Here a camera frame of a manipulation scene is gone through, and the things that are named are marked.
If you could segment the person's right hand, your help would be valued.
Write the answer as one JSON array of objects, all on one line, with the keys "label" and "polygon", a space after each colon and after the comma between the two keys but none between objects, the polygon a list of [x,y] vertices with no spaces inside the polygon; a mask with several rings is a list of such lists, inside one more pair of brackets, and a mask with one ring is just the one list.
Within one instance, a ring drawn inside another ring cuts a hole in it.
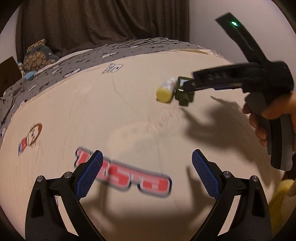
[{"label": "person's right hand", "polygon": [[[261,115],[267,120],[274,120],[282,115],[289,114],[295,134],[295,110],[295,92],[292,92],[275,99]],[[242,111],[244,114],[250,114],[249,123],[255,129],[255,135],[259,139],[260,144],[266,147],[268,144],[268,134],[267,130],[259,123],[259,117],[251,111],[247,104],[244,105]]]}]

